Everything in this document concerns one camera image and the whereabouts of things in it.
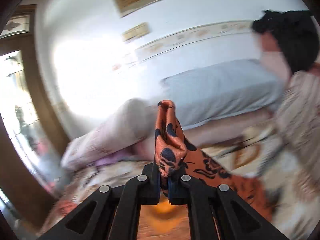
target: triangular cutout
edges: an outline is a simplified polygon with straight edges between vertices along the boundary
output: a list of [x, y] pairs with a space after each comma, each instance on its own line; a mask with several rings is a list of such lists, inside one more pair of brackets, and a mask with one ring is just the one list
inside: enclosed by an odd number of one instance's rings
[[260, 228], [259, 222], [248, 214], [237, 202], [231, 201], [231, 206], [239, 221], [242, 232], [247, 234]]
[[82, 210], [78, 212], [68, 223], [66, 223], [66, 228], [77, 232], [78, 234], [83, 234], [88, 226], [89, 220], [93, 214], [93, 211], [97, 205], [97, 202], [89, 202]]

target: purple fabric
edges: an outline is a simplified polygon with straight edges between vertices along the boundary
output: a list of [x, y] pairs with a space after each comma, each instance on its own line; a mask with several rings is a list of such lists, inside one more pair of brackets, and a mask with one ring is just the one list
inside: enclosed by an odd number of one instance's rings
[[97, 161], [94, 162], [95, 166], [105, 166], [113, 163], [117, 163], [119, 161], [124, 161], [132, 159], [132, 153], [128, 148], [124, 148], [120, 151], [111, 153], [107, 155], [106, 157], [103, 157], [101, 159], [98, 159]]

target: decorative glass panel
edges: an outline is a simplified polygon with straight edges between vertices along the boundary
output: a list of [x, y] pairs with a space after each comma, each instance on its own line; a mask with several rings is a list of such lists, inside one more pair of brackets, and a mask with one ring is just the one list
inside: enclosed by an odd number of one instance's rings
[[0, 113], [20, 159], [52, 195], [70, 182], [60, 156], [47, 138], [28, 91], [22, 56], [15, 51], [0, 57]]
[[18, 33], [27, 33], [29, 32], [29, 23], [30, 23], [30, 16], [23, 15], [23, 16], [16, 16], [10, 18], [7, 25], [4, 27], [0, 38], [4, 38], [6, 36], [18, 34]]

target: wall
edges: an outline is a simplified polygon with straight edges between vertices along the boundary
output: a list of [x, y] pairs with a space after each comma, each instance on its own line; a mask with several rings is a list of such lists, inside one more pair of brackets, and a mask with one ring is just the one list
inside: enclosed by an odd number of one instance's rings
[[[113, 0], [43, 0], [36, 12], [39, 65], [53, 104], [63, 99], [68, 109], [57, 109], [70, 138], [88, 132], [113, 113], [126, 99], [157, 98], [148, 92], [166, 75], [193, 67], [193, 54], [208, 58], [199, 47], [188, 46], [159, 63], [159, 58], [125, 67], [126, 53], [148, 42], [198, 25], [232, 20], [254, 20], [262, 10], [306, 9], [301, 0], [162, 0], [121, 18]], [[151, 33], [127, 45], [121, 33], [148, 22]], [[252, 36], [218, 39], [214, 57], [199, 66], [241, 57], [258, 57]], [[114, 65], [122, 67], [112, 71]]]

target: orange cloth with black pattern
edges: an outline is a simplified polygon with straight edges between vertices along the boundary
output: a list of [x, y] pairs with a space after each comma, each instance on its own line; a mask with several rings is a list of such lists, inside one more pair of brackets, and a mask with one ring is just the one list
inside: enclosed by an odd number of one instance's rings
[[188, 175], [201, 179], [209, 186], [229, 185], [260, 215], [271, 221], [272, 207], [268, 205], [261, 182], [257, 178], [245, 178], [227, 172], [219, 163], [192, 145], [183, 134], [172, 101], [164, 100], [158, 104], [155, 139], [155, 160], [165, 194], [168, 192], [168, 176], [184, 165]]

